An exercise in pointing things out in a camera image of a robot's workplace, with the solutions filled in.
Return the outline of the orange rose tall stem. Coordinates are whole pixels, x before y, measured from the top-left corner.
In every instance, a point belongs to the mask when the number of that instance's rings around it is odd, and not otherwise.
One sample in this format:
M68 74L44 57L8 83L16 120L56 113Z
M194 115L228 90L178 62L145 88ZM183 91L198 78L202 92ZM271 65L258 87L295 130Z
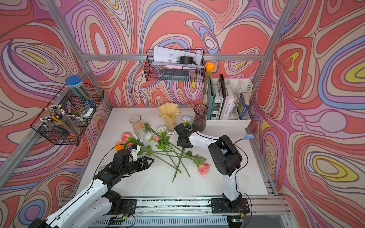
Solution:
M203 104L203 101L204 101L204 96L206 95L207 93L207 87L208 87L208 83L210 82L211 78L212 78L212 72L216 69L215 67L215 64L212 63L212 62L207 62L205 64L205 70L206 70L206 77L205 77L205 80L204 80L204 87L203 87L203 97L202 97L202 100L201 100L201 104Z

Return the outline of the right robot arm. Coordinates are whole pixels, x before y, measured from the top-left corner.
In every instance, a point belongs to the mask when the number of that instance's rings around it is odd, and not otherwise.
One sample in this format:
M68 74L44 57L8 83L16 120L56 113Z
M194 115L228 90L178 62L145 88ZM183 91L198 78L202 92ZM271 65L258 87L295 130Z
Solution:
M234 143L226 135L221 137L207 136L189 130L182 123L175 127L178 134L177 145L182 148L200 147L209 151L216 169L223 176L223 204L227 208L235 208L241 201L238 192L236 174L242 162L242 156Z

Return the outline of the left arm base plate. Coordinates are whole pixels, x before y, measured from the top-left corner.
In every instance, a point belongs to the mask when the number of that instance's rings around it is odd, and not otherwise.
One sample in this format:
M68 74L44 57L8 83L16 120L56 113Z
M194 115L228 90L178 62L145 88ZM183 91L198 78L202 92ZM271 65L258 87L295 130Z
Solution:
M136 199L117 199L115 202L112 203L112 209L110 213L115 215L134 215L136 211L136 204Z

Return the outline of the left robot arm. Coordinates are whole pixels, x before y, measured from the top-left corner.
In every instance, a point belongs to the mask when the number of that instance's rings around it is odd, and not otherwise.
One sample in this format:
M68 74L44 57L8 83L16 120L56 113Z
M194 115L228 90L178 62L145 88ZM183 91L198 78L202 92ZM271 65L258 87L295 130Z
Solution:
M37 218L31 228L87 228L100 217L112 212L132 215L134 199L122 199L113 187L123 178L149 169L154 159L134 159L129 150L119 150L108 165L99 171L78 195L46 219Z

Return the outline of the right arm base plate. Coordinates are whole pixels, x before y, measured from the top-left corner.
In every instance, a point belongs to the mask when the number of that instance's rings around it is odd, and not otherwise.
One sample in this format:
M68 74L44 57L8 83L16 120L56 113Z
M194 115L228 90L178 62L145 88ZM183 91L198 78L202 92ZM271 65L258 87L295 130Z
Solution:
M243 214L246 215L251 212L250 204L247 198L238 197L234 201L230 201L224 197L212 198L209 200L213 214Z

